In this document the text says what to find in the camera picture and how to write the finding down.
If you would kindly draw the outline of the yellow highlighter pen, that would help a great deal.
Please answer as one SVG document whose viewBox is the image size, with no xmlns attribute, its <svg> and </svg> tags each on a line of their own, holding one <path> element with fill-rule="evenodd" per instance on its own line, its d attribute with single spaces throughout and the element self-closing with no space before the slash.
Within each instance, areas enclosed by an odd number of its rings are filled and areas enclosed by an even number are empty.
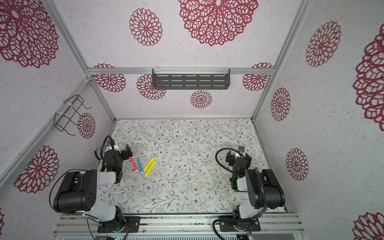
<svg viewBox="0 0 384 240">
<path fill-rule="evenodd" d="M 151 160 L 150 160 L 150 162 L 147 164 L 147 166 L 145 167 L 145 169 L 144 169 L 144 172 L 146 172 L 149 168 L 150 168 L 150 166 L 153 164 L 153 162 L 155 161 L 155 159 L 156 159 L 156 157 L 153 157 Z"/>
<path fill-rule="evenodd" d="M 154 160 L 154 161 L 152 162 L 152 164 L 150 165 L 149 169 L 146 171 L 145 176 L 148 176 L 148 175 L 150 174 L 151 170 L 152 170 L 153 167 L 155 166 L 155 163 L 156 163 L 156 160 Z"/>
</svg>

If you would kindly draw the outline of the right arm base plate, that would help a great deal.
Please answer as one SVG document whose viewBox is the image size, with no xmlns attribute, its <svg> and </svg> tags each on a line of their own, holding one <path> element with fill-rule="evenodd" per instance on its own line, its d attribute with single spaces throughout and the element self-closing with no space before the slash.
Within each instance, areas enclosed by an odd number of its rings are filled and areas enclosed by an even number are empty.
<svg viewBox="0 0 384 240">
<path fill-rule="evenodd" d="M 219 217 L 221 232 L 259 232 L 261 226 L 258 219 L 234 219 L 230 216 Z"/>
</svg>

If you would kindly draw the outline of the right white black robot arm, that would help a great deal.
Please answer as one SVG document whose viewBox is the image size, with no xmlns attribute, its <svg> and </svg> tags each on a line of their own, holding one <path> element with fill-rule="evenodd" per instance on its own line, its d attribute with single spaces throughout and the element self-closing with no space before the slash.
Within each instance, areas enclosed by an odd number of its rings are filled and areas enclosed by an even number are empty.
<svg viewBox="0 0 384 240">
<path fill-rule="evenodd" d="M 226 163 L 232 167 L 231 188 L 247 193 L 248 199 L 233 210 L 235 220 L 259 218 L 268 209 L 283 207 L 285 194 L 271 169 L 251 169 L 252 158 L 243 152 L 227 153 Z"/>
</svg>

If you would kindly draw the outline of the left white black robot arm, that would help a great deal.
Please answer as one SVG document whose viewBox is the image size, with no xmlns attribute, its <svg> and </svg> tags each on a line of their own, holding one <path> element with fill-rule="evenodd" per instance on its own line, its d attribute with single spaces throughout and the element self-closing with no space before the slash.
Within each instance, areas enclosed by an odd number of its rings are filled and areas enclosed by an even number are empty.
<svg viewBox="0 0 384 240">
<path fill-rule="evenodd" d="M 54 198 L 53 209 L 63 214 L 82 214 L 99 223 L 103 233 L 119 233 L 129 229 L 129 223 L 118 206 L 111 206 L 97 197 L 102 185 L 119 184 L 123 178 L 123 162 L 133 156 L 129 145 L 120 151 L 110 146 L 102 155 L 94 152 L 102 162 L 100 171 L 80 170 L 68 172 Z"/>
</svg>

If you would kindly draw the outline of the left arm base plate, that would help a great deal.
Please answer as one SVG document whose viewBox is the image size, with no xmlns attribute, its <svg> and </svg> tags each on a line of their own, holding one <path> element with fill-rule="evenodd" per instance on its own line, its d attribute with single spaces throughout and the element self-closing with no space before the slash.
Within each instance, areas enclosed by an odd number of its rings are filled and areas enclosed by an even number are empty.
<svg viewBox="0 0 384 240">
<path fill-rule="evenodd" d="M 141 217 L 125 216 L 120 220 L 99 223 L 97 233 L 137 233 Z"/>
</svg>

